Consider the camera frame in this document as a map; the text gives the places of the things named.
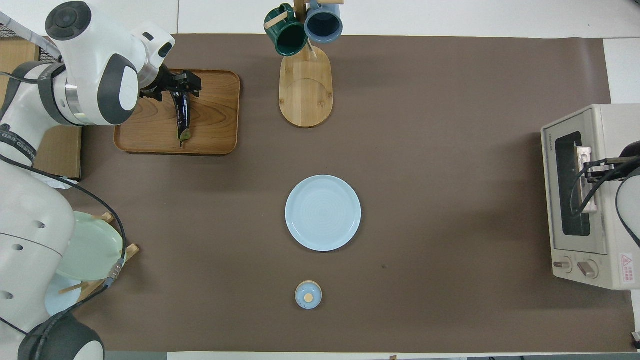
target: blue mug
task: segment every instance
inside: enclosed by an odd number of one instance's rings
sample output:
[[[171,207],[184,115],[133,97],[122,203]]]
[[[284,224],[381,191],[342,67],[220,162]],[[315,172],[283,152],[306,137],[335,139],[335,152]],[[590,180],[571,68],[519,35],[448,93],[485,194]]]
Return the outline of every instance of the blue mug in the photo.
[[[310,0],[305,32],[309,40],[318,44],[336,41],[342,34],[340,5],[318,4],[317,0]]]

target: mug handle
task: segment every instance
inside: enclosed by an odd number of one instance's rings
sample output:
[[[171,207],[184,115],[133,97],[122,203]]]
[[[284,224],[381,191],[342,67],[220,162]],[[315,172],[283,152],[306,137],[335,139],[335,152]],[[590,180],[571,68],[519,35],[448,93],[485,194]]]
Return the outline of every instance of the mug handle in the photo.
[[[293,11],[293,7],[291,5],[289,4],[280,5],[280,11],[282,12],[282,10],[285,10],[287,12],[287,21],[296,19],[296,13]]]

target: cable connector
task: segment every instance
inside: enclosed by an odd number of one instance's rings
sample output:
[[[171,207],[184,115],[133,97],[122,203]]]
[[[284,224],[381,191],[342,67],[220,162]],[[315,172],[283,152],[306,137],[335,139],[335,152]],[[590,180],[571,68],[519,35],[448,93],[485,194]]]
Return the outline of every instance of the cable connector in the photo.
[[[120,272],[122,271],[122,267],[124,266],[124,259],[118,259],[118,262],[113,265],[111,271],[109,272],[109,276],[104,281],[104,284],[110,288],[113,285],[113,282],[116,281]]]
[[[636,349],[640,350],[640,334],[638,334],[637,331],[633,331],[631,332],[631,336],[634,339],[634,346],[636,347]]]

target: brown table surface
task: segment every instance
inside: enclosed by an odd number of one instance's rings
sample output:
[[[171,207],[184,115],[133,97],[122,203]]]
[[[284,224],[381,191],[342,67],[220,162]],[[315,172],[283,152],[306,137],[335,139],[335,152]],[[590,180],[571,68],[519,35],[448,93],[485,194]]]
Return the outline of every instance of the brown table surface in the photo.
[[[313,129],[278,109],[266,35],[179,35],[167,64],[243,84],[224,157],[131,155],[83,139],[82,184],[140,254],[77,312],[109,350],[631,352],[628,291],[551,272],[540,127],[608,103],[601,40],[342,37],[335,105]],[[289,234],[302,180],[349,183],[362,223],[317,253]],[[103,210],[67,192],[75,209]],[[293,299],[317,281],[313,311]]]

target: wooden mug stand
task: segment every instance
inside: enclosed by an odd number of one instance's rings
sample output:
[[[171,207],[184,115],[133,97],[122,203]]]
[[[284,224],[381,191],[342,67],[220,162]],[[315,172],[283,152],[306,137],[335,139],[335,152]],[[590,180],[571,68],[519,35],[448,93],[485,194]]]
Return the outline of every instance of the wooden mug stand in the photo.
[[[302,23],[307,18],[308,2],[294,2],[296,18]],[[318,3],[344,4],[344,0],[318,0]],[[281,20],[275,18],[264,26],[269,28]],[[331,62],[324,51],[307,41],[302,51],[285,57],[280,65],[280,111],[295,126],[314,127],[322,124],[332,110]]]

